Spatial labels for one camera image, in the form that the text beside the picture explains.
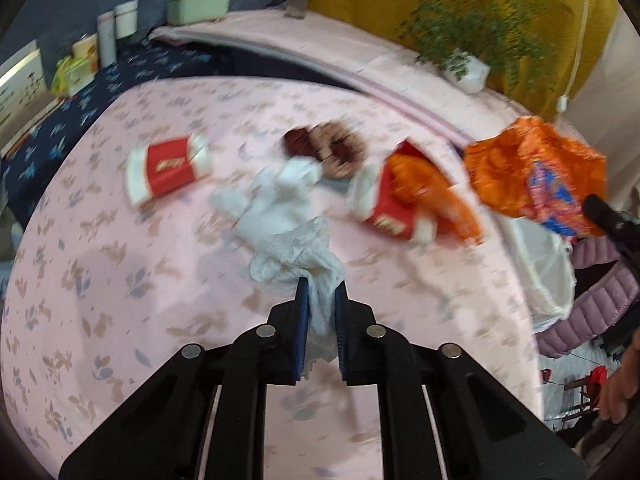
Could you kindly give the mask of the person's right hand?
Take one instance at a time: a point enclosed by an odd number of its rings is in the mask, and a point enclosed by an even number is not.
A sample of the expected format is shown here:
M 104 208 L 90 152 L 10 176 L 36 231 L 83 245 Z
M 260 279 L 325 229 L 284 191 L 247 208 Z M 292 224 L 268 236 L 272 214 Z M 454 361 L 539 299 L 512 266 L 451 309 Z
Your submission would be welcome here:
M 600 417 L 618 424 L 627 415 L 630 401 L 639 392 L 640 378 L 640 330 L 634 332 L 626 349 L 622 364 L 609 377 L 600 394 Z

